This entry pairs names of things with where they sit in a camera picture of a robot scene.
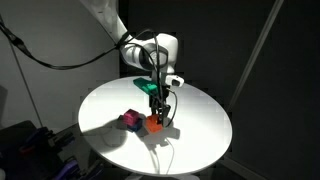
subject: dark background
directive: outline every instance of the dark background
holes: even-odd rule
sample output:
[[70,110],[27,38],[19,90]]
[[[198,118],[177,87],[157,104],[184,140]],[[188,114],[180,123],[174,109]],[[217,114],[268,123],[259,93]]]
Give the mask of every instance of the dark background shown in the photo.
[[[120,0],[119,12],[130,32],[175,35],[177,74],[226,108],[274,2]],[[319,7],[284,1],[231,112],[227,155],[267,179],[320,179]]]

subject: floor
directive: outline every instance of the floor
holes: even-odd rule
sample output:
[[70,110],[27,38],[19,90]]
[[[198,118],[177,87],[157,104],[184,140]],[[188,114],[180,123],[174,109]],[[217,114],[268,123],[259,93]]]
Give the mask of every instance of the floor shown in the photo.
[[[61,159],[66,160],[71,156],[74,156],[81,169],[88,169],[95,160],[101,159],[95,152],[93,152],[85,139],[81,136],[78,124],[65,129],[58,135],[72,132],[76,140],[59,154]],[[105,162],[104,170],[102,174],[96,178],[98,180],[124,180],[130,172],[118,168],[108,162]],[[219,162],[201,172],[194,174],[200,178],[200,180],[245,180],[241,176],[237,175],[233,171],[225,168]],[[156,178],[144,176],[141,180],[173,180],[173,178]]]

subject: table top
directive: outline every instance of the table top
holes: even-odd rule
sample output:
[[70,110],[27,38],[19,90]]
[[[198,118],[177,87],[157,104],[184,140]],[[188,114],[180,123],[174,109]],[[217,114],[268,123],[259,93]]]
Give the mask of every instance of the table top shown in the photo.
[[[93,90],[79,110],[80,130],[94,151],[112,164],[151,176],[174,176],[201,171],[220,159],[232,138],[231,122],[224,109],[203,91],[184,84],[171,87],[178,97],[171,127],[150,134],[119,127],[120,115],[133,109],[150,116],[149,96],[127,77]],[[167,98],[172,117],[175,97]]]

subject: table leg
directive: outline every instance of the table leg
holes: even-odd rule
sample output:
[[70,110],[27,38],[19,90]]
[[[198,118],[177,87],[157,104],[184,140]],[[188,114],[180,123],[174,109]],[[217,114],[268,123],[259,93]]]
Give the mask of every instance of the table leg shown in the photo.
[[130,174],[128,177],[126,177],[125,180],[140,180],[142,178],[143,175],[139,175],[136,173],[132,173]]
[[200,180],[199,177],[194,175],[175,176],[173,178],[177,180]]

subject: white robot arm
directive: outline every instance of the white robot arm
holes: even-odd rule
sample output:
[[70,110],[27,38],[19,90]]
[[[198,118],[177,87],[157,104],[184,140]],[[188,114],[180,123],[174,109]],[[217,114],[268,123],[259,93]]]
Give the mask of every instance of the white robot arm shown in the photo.
[[[117,13],[117,0],[80,0],[81,3],[91,12],[91,14],[100,22],[103,28],[107,31],[111,39],[118,43],[122,36],[127,32]],[[184,80],[174,75],[174,66],[177,61],[178,40],[168,34],[160,33],[157,36],[159,45],[159,60],[160,60],[160,83],[167,86],[181,87]],[[152,59],[145,56],[144,51],[134,44],[127,44],[120,48],[123,60],[126,64],[136,68],[152,71],[152,79],[156,79],[155,68],[157,65],[156,44],[154,39],[145,41],[132,39],[130,43],[135,43],[146,49]]]

